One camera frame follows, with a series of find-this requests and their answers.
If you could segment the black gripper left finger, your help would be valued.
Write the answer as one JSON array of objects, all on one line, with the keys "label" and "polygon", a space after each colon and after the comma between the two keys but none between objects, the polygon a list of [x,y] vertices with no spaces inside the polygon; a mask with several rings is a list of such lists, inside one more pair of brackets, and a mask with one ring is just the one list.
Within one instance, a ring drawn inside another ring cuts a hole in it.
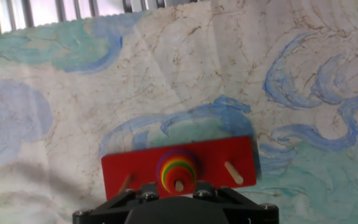
[{"label": "black gripper left finger", "polygon": [[72,215],[72,224],[125,223],[131,210],[158,199],[155,182],[144,184],[139,190],[126,189],[96,208],[75,211]]}]

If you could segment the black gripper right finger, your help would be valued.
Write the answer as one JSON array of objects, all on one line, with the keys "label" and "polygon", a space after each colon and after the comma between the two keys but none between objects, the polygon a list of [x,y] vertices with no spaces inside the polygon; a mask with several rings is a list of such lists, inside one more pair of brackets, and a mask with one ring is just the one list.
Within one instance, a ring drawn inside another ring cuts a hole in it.
[{"label": "black gripper right finger", "polygon": [[218,208],[229,223],[278,224],[277,205],[257,204],[226,186],[216,188],[209,182],[197,182],[193,198]]}]

